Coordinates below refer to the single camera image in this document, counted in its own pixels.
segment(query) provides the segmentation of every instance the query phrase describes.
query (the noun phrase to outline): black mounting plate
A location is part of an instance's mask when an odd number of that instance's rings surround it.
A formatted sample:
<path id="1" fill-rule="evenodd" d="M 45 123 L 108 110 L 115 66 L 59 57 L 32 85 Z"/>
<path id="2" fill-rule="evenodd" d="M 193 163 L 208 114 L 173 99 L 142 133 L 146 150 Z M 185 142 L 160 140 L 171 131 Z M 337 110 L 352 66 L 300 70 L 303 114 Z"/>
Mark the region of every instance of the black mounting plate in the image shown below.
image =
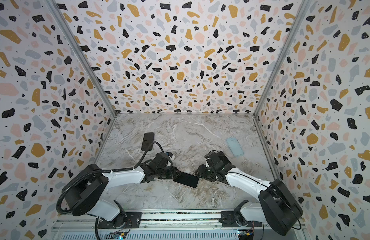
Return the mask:
<path id="1" fill-rule="evenodd" d="M 222 223 L 222 227 L 235 227 L 235 228 L 242 227 L 236 223 L 234 211 L 222 211 L 220 223 Z M 253 221 L 253 223 L 254 223 L 254 227 L 262 227 L 261 222 Z M 253 223 L 249 222 L 246 227 L 253 227 Z"/>
<path id="2" fill-rule="evenodd" d="M 139 228 L 141 222 L 141 215 L 142 215 L 141 212 L 126 212 L 125 217 L 126 225 L 124 227 L 124 230 L 130 228 Z M 101 222 L 98 223 L 98 229 L 108 229 L 108 228 L 113 228 L 112 224 L 109 221 L 103 219 Z"/>

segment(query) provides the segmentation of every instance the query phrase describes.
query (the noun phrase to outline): robotic arm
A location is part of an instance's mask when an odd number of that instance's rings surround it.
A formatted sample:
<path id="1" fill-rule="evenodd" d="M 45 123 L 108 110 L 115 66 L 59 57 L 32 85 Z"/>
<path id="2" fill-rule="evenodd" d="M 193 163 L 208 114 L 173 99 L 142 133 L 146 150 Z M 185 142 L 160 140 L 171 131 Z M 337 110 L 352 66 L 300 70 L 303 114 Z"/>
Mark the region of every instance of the robotic arm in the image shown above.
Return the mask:
<path id="1" fill-rule="evenodd" d="M 160 152 L 153 160 L 144 163 L 140 160 L 136 166 L 124 169 L 106 170 L 91 164 L 63 188 L 56 209 L 60 214 L 99 216 L 113 228 L 118 228 L 125 223 L 126 213 L 116 201 L 103 199 L 103 191 L 124 184 L 175 179 L 180 172 L 172 166 L 171 156 L 170 152 Z M 251 221 L 266 222 L 285 236 L 301 217 L 301 207 L 281 181 L 269 182 L 248 175 L 232 165 L 223 152 L 211 151 L 205 160 L 207 165 L 200 165 L 195 173 L 198 177 L 238 187 L 259 200 L 261 208 L 250 207 L 248 201 L 235 208 L 238 225 L 244 227 Z M 61 208 L 64 198 L 69 210 Z"/>

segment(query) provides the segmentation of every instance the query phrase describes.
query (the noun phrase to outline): marble surface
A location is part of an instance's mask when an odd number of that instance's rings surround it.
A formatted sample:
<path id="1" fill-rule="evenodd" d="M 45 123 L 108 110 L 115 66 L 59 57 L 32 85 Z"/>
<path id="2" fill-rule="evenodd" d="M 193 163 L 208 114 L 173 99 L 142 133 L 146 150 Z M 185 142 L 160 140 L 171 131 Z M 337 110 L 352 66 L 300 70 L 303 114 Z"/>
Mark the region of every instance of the marble surface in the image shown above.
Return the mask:
<path id="1" fill-rule="evenodd" d="M 175 155 L 173 165 L 194 174 L 205 164 L 204 155 L 223 151 L 233 165 L 260 179 L 272 181 L 269 164 L 261 146 L 252 116 L 211 114 L 120 114 L 101 153 L 98 166 L 134 166 L 143 154 L 145 132 L 154 132 L 164 151 Z M 226 139 L 236 137 L 244 155 L 234 157 Z M 144 161 L 160 151 L 154 145 Z M 221 182 L 200 179 L 196 189 L 173 182 L 152 181 L 127 184 L 106 190 L 103 196 L 116 199 L 125 209 L 232 209 L 243 200 L 255 198 Z"/>

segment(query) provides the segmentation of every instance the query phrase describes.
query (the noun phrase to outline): terrazzo wall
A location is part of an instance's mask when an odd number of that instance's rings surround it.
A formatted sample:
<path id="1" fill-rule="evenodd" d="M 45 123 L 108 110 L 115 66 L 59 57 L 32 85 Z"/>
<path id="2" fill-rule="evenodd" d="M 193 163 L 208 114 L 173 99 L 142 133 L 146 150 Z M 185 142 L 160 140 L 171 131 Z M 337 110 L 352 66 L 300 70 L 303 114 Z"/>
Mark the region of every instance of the terrazzo wall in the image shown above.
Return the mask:
<path id="1" fill-rule="evenodd" d="M 0 1 L 0 239 L 47 239 L 111 115 L 42 1 Z"/>
<path id="2" fill-rule="evenodd" d="M 119 113 L 249 113 L 301 0 L 58 0 Z"/>
<path id="3" fill-rule="evenodd" d="M 258 120 L 312 239 L 370 240 L 370 0 L 312 1 Z"/>

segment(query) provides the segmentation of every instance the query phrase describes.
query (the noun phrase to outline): white arm segment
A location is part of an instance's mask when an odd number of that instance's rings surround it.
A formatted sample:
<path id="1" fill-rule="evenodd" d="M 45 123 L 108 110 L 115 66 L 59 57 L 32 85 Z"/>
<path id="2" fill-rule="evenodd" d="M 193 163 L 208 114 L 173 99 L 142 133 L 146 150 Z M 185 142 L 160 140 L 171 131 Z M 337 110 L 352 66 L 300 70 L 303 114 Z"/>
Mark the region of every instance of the white arm segment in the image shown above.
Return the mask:
<path id="1" fill-rule="evenodd" d="M 254 196 L 257 200 L 260 191 L 265 190 L 270 186 L 269 181 L 248 175 L 238 168 L 232 168 L 226 175 L 226 180 L 229 185 L 244 190 Z M 240 213 L 246 221 L 267 222 L 261 208 L 261 204 L 259 203 L 247 202 L 241 207 Z"/>
<path id="2" fill-rule="evenodd" d="M 108 178 L 108 184 L 105 187 L 106 190 L 120 185 L 140 183 L 144 179 L 145 173 L 139 166 L 133 170 L 103 173 L 103 175 Z M 115 202 L 109 202 L 100 197 L 96 205 L 87 213 L 111 221 L 120 213 L 120 208 Z"/>

